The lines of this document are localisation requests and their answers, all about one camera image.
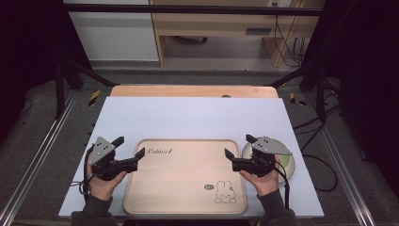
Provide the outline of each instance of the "person's left hand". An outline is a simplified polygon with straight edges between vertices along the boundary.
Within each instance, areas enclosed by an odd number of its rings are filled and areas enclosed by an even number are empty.
[[[87,165],[87,172],[88,175],[91,175],[92,170],[90,165]],[[111,181],[103,181],[98,177],[91,178],[88,182],[90,195],[100,200],[109,201],[114,193],[115,187],[120,184],[126,174],[127,172],[123,171]]]

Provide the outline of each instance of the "white tabletop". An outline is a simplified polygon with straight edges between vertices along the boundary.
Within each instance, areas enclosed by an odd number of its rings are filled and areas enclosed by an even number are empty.
[[[117,148],[115,158],[118,160],[132,157],[138,142],[148,138],[231,139],[238,144],[239,150],[243,150],[247,144],[246,134],[255,137],[268,136],[284,143],[295,159],[295,172],[289,180],[290,207],[298,218],[323,217],[321,204],[303,161],[284,103],[279,98],[107,97],[88,147],[95,143],[98,136],[108,141],[124,137],[124,143]],[[85,153],[86,150],[82,150],[81,163],[74,181],[83,180]],[[114,216],[128,216],[123,208],[128,177],[129,175],[114,192],[110,208]],[[247,181],[245,190],[247,209],[240,215],[218,216],[219,218],[256,218],[263,214],[255,188]],[[280,185],[280,192],[283,197],[283,184]],[[69,217],[73,211],[81,211],[84,205],[85,201],[78,187],[71,187],[59,215]]]

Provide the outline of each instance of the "beige tray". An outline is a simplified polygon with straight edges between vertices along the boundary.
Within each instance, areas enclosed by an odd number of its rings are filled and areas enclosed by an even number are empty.
[[[124,200],[129,214],[240,214],[247,207],[244,181],[232,171],[228,139],[144,139],[146,155],[131,174]]]

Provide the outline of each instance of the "sleeve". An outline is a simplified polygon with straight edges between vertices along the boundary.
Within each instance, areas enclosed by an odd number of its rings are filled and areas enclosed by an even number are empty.
[[[286,209],[279,189],[264,196],[258,196],[261,201],[264,215],[261,217],[261,226],[293,226],[296,225],[295,213]]]
[[[73,212],[72,226],[117,226],[118,223],[108,212],[112,198],[109,201],[89,196],[83,211]]]

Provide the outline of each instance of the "logo on tray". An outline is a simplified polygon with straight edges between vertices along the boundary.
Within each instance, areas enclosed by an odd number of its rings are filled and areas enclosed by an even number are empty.
[[[146,154],[169,154],[172,152],[172,149],[154,149],[154,148],[149,148],[146,151]]]

